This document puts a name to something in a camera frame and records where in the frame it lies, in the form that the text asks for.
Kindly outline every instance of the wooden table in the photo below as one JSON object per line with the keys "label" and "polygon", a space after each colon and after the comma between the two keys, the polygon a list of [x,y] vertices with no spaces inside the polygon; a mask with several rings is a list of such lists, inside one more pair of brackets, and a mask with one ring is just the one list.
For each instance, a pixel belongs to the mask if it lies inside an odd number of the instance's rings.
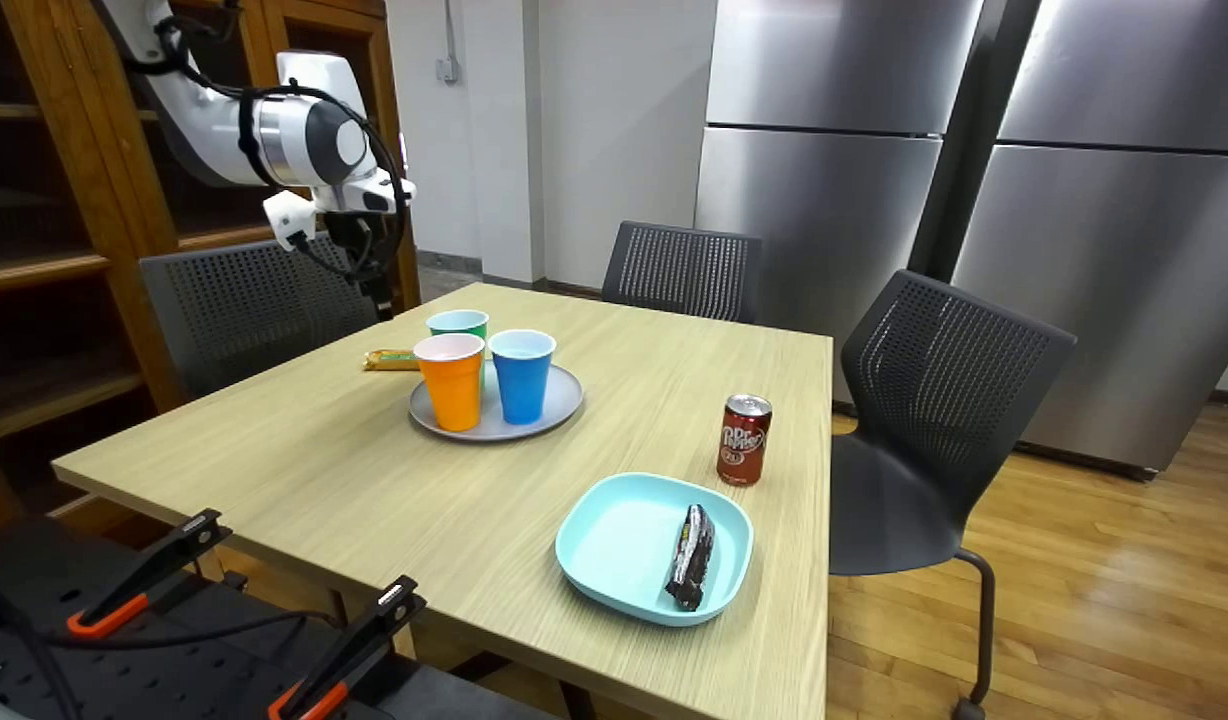
{"label": "wooden table", "polygon": [[[454,443],[410,420],[421,375],[361,372],[437,309],[549,328],[586,413],[515,443]],[[773,399],[765,479],[715,479],[727,393]],[[831,341],[474,284],[266,375],[56,461],[60,479],[180,519],[222,508],[266,553],[381,590],[514,660],[666,715],[825,715]],[[650,629],[579,599],[554,558],[565,512],[614,471],[666,471],[749,508],[757,558],[706,629]]]}

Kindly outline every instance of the stainless steel refrigerator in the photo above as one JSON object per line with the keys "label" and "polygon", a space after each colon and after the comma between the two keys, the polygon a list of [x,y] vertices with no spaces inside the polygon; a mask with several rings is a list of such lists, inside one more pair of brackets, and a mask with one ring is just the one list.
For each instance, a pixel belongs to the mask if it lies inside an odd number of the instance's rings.
{"label": "stainless steel refrigerator", "polygon": [[850,337],[909,270],[981,7],[722,0],[695,230],[765,239],[765,324]]}
{"label": "stainless steel refrigerator", "polygon": [[1079,353],[1030,443],[1160,471],[1228,363],[1228,0],[1044,0],[952,284]]}

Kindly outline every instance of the light blue plate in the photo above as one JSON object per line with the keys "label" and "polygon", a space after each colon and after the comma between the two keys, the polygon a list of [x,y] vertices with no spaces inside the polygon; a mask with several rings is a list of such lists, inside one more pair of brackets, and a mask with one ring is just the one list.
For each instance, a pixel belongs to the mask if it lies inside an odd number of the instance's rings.
{"label": "light blue plate", "polygon": [[[715,523],[695,611],[679,611],[666,591],[689,506]],[[715,621],[741,591],[749,558],[754,523],[741,506],[654,471],[606,478],[573,506],[557,537],[557,562],[579,597],[666,629]]]}

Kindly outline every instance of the soda can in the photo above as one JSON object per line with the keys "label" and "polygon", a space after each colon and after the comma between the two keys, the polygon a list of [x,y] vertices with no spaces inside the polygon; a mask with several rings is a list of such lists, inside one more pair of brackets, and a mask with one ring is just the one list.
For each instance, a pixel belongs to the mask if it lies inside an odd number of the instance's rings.
{"label": "soda can", "polygon": [[749,393],[727,395],[722,429],[722,479],[749,490],[765,478],[773,406]]}

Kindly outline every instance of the cabinet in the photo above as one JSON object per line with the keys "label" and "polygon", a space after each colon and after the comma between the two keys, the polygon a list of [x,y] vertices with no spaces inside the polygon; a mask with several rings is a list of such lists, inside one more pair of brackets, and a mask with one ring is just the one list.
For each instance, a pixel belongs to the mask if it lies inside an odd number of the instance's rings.
{"label": "cabinet", "polygon": [[[350,58],[393,149],[399,126],[381,0],[171,7],[232,29],[199,50],[229,84],[271,84],[278,50]],[[180,171],[95,0],[0,0],[0,523],[72,501],[53,483],[53,455],[184,399],[136,261],[266,239],[261,201],[266,187],[204,187]],[[410,309],[411,239],[399,253],[397,309]]]}

